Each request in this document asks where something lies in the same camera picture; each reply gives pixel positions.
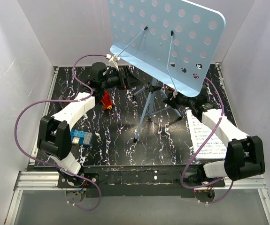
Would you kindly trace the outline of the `black metronome body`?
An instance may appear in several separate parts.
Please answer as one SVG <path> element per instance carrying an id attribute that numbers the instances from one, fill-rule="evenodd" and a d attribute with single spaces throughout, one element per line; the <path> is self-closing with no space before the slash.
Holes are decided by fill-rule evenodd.
<path id="1" fill-rule="evenodd" d="M 67 99 L 63 95 L 59 96 L 58 100 L 59 100 L 59 102 L 56 103 L 56 105 L 57 105 L 57 108 L 60 109 L 60 110 L 65 108 L 71 102 L 71 100 Z"/>

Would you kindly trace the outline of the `blue music stand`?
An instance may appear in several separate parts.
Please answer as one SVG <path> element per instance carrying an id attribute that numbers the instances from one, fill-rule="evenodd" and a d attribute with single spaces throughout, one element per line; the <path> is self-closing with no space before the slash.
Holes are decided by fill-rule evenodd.
<path id="1" fill-rule="evenodd" d="M 222 13 L 187 0 L 110 0 L 117 55 L 187 96 L 197 96 L 226 26 Z"/>

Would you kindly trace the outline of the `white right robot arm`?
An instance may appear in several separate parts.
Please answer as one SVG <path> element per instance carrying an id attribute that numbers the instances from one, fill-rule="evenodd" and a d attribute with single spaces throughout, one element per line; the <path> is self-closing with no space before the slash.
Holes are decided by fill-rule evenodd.
<path id="1" fill-rule="evenodd" d="M 199 183 L 214 183 L 214 179 L 229 178 L 232 181 L 261 175 L 265 173 L 263 142 L 258 136 L 250 136 L 233 125 L 223 110 L 209 102 L 204 94 L 186 97 L 170 93 L 164 103 L 172 108 L 179 105 L 188 107 L 192 115 L 203 125 L 211 129 L 226 146 L 224 161 L 201 164 L 198 167 L 196 180 Z"/>

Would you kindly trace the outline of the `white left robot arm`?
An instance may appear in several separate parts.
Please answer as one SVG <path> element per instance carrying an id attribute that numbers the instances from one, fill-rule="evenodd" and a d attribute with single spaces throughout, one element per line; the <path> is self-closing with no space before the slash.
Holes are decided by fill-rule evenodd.
<path id="1" fill-rule="evenodd" d="M 93 63 L 90 76 L 74 101 L 56 114 L 41 119 L 37 148 L 49 155 L 62 171 L 78 174 L 81 165 L 71 153 L 70 132 L 74 125 L 102 100 L 105 90 L 128 90 L 141 84 L 128 66 L 115 68 L 102 62 Z"/>

